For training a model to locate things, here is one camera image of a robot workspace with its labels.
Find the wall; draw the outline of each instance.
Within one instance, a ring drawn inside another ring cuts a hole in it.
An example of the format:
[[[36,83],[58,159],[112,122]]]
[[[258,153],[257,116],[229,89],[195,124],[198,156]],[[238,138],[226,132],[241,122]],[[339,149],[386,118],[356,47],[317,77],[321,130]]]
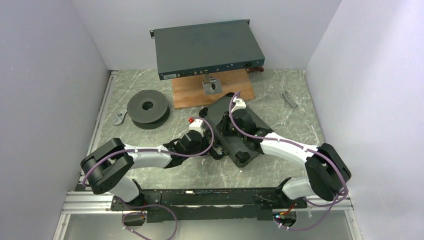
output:
[[[0,239],[52,239],[108,71],[71,2],[42,0],[1,2],[0,72]]]
[[[150,30],[250,19],[267,68],[305,69],[341,0],[71,0],[108,69],[156,68]]]
[[[424,236],[424,3],[343,0],[306,68],[364,239]]]

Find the wooden plank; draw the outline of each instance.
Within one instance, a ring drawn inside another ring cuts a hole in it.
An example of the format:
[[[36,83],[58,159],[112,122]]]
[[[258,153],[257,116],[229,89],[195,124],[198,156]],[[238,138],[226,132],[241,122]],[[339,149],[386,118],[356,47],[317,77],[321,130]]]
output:
[[[222,93],[205,95],[203,75],[186,76],[172,79],[172,95],[175,109],[209,105],[227,93],[241,91],[244,100],[255,98],[252,84],[245,69],[210,73],[221,81]]]

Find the purple cable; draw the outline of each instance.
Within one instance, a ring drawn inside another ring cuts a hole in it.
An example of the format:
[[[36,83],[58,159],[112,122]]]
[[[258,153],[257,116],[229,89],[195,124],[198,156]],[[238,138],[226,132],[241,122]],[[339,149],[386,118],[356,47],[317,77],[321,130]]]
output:
[[[333,208],[333,206],[336,204],[335,202],[336,202],[336,199],[339,197],[339,195],[336,195],[335,196],[335,198],[334,198],[334,200],[332,201],[333,202],[333,204],[331,204],[330,206],[329,206],[329,208],[327,209],[327,211],[325,211],[325,213],[324,213],[324,215],[322,215],[321,216],[321,218],[318,220],[318,221],[316,221],[314,224],[312,224],[312,225],[310,225],[310,226],[308,226],[308,227],[304,227],[304,228],[290,228],[290,227],[288,227],[288,226],[283,226],[283,225],[281,225],[280,226],[280,223],[278,223],[275,219],[274,219],[274,222],[279,226],[279,227],[283,227],[283,228],[285,228],[286,230],[289,230],[289,231],[307,231],[307,230],[311,230],[311,229],[313,229],[313,228],[315,228],[316,226],[318,226],[320,223],[322,223],[322,221],[324,221],[324,219],[327,217],[327,215],[330,213],[330,210]]]
[[[175,220],[175,229],[173,230],[172,235],[171,235],[169,238],[167,238],[166,240],[170,240],[170,239],[172,239],[172,238],[175,236],[175,234],[177,233],[177,228],[178,228],[178,220],[177,220],[177,216],[176,216],[176,215],[175,215],[175,213],[174,213],[171,209],[169,209],[168,207],[163,206],[163,205],[160,205],[160,204],[150,204],[150,205],[144,205],[144,206],[131,206],[131,205],[128,205],[128,204],[127,204],[124,200],[122,200],[120,197],[118,197],[118,196],[116,196],[116,197],[119,199],[119,201],[120,201],[122,204],[124,204],[125,206],[127,206],[127,207],[128,207],[128,208],[130,208],[130,209],[145,209],[145,208],[150,208],[150,207],[159,207],[159,208],[163,208],[163,209],[167,210],[168,212],[170,212],[170,213],[172,214],[173,219]],[[129,227],[127,227],[127,226],[125,225],[124,220],[125,220],[125,218],[126,218],[127,216],[130,216],[130,215],[142,215],[142,216],[145,216],[145,214],[144,214],[144,213],[140,213],[140,212],[136,212],[136,211],[133,211],[133,212],[127,213],[127,214],[125,214],[124,216],[122,216],[122,226],[123,226],[126,230],[128,230],[128,231],[130,231],[131,233],[133,233],[133,234],[135,234],[135,235],[139,236],[139,237],[140,237],[140,238],[142,238],[142,239],[145,239],[145,240],[151,240],[150,238],[148,238],[148,237],[145,237],[145,236],[141,235],[138,231],[134,231],[133,229],[131,229],[131,228],[129,228]]]
[[[237,129],[237,131],[239,132],[239,133],[241,133],[241,134],[243,134],[243,135],[245,135],[245,136],[247,136],[247,137],[249,137],[249,138],[252,138],[252,139],[262,139],[262,140],[271,140],[271,141],[279,141],[279,142],[284,142],[284,143],[288,143],[288,144],[291,144],[291,145],[294,145],[294,146],[296,146],[296,147],[298,147],[298,148],[301,148],[301,149],[303,149],[304,148],[304,146],[302,146],[301,144],[298,144],[297,142],[294,142],[294,141],[290,141],[290,140],[287,140],[287,139],[278,139],[278,138],[274,138],[274,137],[263,137],[263,136],[255,136],[255,135],[251,135],[251,134],[248,134],[247,132],[244,132],[243,130],[241,130],[238,126],[237,126],[237,124],[236,124],[236,122],[234,121],[234,118],[233,118],[233,114],[231,113],[231,110],[232,110],[232,108],[233,108],[233,101],[234,101],[234,99],[236,98],[236,97],[238,97],[239,95],[240,95],[240,93],[241,93],[241,91],[238,91],[237,93],[235,93],[233,96],[232,96],[232,98],[231,98],[231,100],[230,100],[230,102],[229,102],[229,106],[228,106],[228,116],[229,116],[229,119],[231,120],[231,123],[232,123],[232,125],[235,127],[235,129]],[[324,154],[322,154],[322,153],[320,153],[320,152],[317,152],[317,151],[315,151],[315,150],[312,150],[312,149],[307,149],[307,151],[308,152],[310,152],[310,153],[313,153],[313,154],[316,154],[316,155],[318,155],[318,156],[320,156],[321,158],[323,158],[328,164],[330,164],[330,166],[334,169],[334,171],[335,171],[335,173],[337,174],[337,176],[338,176],[338,178],[340,179],[340,182],[341,182],[341,185],[342,185],[342,190],[340,191],[340,195],[342,196],[340,199],[338,199],[338,197],[339,197],[339,194],[337,194],[336,195],[336,197],[334,198],[334,200],[333,200],[333,202],[332,203],[328,203],[328,204],[322,204],[322,205],[319,205],[319,204],[315,204],[315,203],[312,203],[311,201],[309,201],[309,200],[307,200],[306,198],[306,201],[309,203],[309,204],[311,204],[311,205],[313,205],[313,206],[316,206],[316,207],[329,207],[328,208],[328,210],[327,210],[327,212],[322,216],[322,218],[319,220],[319,221],[317,221],[315,224],[313,224],[310,228],[309,227],[307,227],[307,228],[301,228],[300,230],[299,229],[293,229],[294,231],[303,231],[303,230],[309,230],[309,229],[312,229],[312,228],[314,228],[314,227],[316,227],[318,224],[320,224],[323,220],[324,220],[324,218],[328,215],[328,213],[330,212],[330,210],[331,210],[331,208],[335,205],[335,204],[338,204],[338,203],[340,203],[341,201],[343,201],[347,196],[348,196],[348,193],[349,193],[349,190],[348,190],[348,187],[346,186],[346,182],[345,182],[345,179],[343,178],[343,176],[342,176],[342,174],[340,173],[340,171],[339,171],[339,169],[337,168],[337,166],[334,164],[334,162],[333,161],[331,161],[327,156],[325,156]]]
[[[197,156],[201,156],[205,153],[207,153],[209,151],[209,149],[212,148],[212,144],[214,143],[214,131],[212,130],[211,125],[209,124],[209,122],[207,122],[205,119],[201,118],[201,117],[192,117],[193,119],[200,119],[202,120],[207,127],[210,130],[211,133],[211,137],[210,137],[210,144],[209,146],[203,150],[202,152],[196,153],[196,154],[191,154],[191,155],[187,155],[187,154],[181,154],[181,153],[177,153],[177,152],[172,152],[172,151],[166,151],[166,150],[159,150],[159,149],[155,149],[155,148],[144,148],[144,149],[124,149],[124,150],[119,150],[119,151],[114,151],[111,154],[105,156],[104,158],[102,158],[100,161],[98,161],[88,172],[87,174],[84,176],[84,178],[82,179],[82,185],[84,187],[89,187],[86,184],[87,179],[89,178],[89,176],[93,173],[93,171],[99,167],[101,164],[103,164],[105,161],[107,161],[108,159],[118,155],[118,154],[123,154],[123,153],[132,153],[135,152],[137,150],[137,152],[160,152],[160,153],[165,153],[165,154],[170,154],[170,155],[175,155],[175,156],[180,156],[180,157],[184,157],[184,158],[191,158],[191,157],[197,157]]]

